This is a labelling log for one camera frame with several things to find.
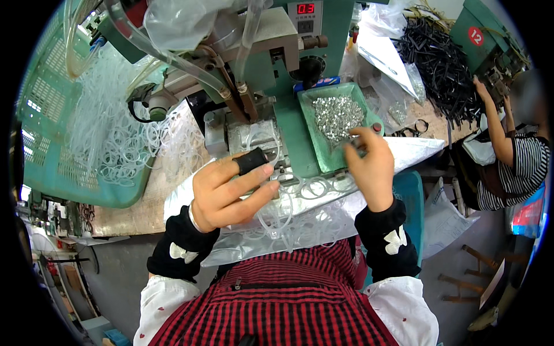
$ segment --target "bracelet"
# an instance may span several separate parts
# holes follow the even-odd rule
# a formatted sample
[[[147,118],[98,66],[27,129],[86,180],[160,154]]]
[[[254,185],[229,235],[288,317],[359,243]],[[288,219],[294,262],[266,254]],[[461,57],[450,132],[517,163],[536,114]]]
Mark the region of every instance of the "bracelet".
[[[200,227],[198,227],[198,224],[194,220],[194,216],[192,216],[192,203],[193,202],[194,202],[194,199],[191,201],[191,204],[188,207],[188,218],[191,220],[192,225],[194,226],[194,228],[196,228],[197,231],[199,231],[200,233],[204,233],[204,232],[200,231]]]

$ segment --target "worker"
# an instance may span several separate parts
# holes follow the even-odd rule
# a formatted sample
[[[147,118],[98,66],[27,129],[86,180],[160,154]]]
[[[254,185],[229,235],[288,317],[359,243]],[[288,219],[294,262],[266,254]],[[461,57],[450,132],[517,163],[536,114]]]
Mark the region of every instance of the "worker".
[[[414,277],[420,268],[402,226],[405,206],[392,193],[394,158],[387,142],[371,130],[351,133],[367,149],[360,158],[345,145],[348,168],[367,202],[355,220],[373,269],[374,283],[364,293],[353,287],[351,239],[220,266],[201,293],[193,277],[220,228],[249,221],[279,188],[276,180],[262,184],[274,171],[271,164],[231,180],[239,166],[227,157],[194,176],[194,200],[167,220],[148,258],[134,345],[435,346],[438,322],[423,299],[421,280]],[[239,199],[260,184],[250,197]]]
[[[485,104],[490,141],[496,161],[487,166],[475,163],[458,144],[452,159],[458,171],[464,204],[475,210],[498,210],[531,197],[541,186],[550,160],[548,102],[541,86],[540,70],[519,73],[511,86],[514,115],[536,132],[516,133],[510,97],[504,97],[506,132],[485,85],[474,78],[477,93]]]

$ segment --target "zipper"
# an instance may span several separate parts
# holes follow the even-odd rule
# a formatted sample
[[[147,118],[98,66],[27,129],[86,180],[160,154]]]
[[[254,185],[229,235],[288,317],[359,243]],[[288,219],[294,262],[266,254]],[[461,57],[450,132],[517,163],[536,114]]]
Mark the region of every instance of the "zipper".
[[[238,291],[238,290],[240,289],[240,281],[241,281],[241,280],[242,280],[242,278],[239,277],[239,278],[237,279],[237,281],[235,282],[235,289],[234,289],[235,291]]]
[[[323,288],[323,285],[313,282],[298,282],[298,283],[247,283],[241,285],[242,278],[238,278],[235,282],[235,286],[231,287],[233,291],[240,291],[249,288],[297,288],[297,287],[315,287]]]

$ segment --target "number 12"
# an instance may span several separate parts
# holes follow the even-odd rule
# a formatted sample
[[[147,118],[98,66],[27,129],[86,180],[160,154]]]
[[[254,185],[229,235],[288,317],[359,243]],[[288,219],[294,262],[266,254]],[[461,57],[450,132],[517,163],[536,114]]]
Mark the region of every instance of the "number 12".
[[[473,41],[475,41],[475,43],[479,43],[483,39],[483,37],[481,35],[479,35],[477,33],[477,30],[475,30],[475,29],[473,29],[473,34],[471,34],[471,37],[473,38]]]

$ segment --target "green tray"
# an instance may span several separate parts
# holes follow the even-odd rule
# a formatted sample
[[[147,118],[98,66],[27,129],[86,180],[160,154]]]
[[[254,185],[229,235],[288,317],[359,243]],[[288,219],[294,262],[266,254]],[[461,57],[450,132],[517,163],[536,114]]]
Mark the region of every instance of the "green tray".
[[[331,148],[325,136],[315,125],[315,110],[312,107],[312,102],[319,97],[333,96],[352,97],[353,100],[358,102],[358,105],[365,114],[362,126],[369,127],[370,125],[378,122],[381,124],[381,131],[379,132],[379,135],[383,136],[384,134],[383,122],[377,115],[370,111],[369,107],[367,107],[362,91],[356,83],[329,85],[300,91],[298,93],[298,101],[300,102],[302,114],[304,114],[304,120],[306,121],[308,131],[310,132],[312,145],[314,146],[314,152],[317,158],[317,164],[322,174],[331,173],[347,167],[342,147],[337,146],[335,148]]]

